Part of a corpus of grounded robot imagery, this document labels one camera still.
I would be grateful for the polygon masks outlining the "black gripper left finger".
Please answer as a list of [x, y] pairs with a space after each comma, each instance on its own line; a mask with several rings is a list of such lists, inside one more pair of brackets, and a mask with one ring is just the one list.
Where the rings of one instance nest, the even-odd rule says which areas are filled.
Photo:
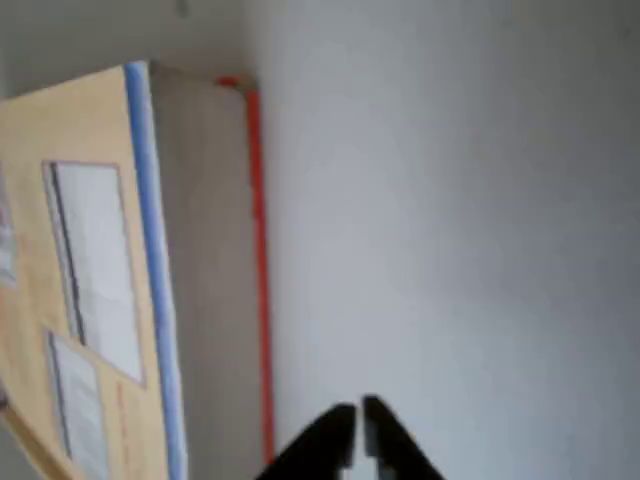
[[333, 405], [308, 424], [257, 479], [339, 479], [352, 465], [356, 411], [353, 404]]

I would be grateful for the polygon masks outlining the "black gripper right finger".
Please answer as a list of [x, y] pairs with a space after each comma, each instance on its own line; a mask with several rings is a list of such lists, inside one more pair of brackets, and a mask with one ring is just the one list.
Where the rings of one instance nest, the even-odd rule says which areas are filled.
[[364, 396], [362, 406], [365, 451], [379, 479], [445, 479], [379, 396]]

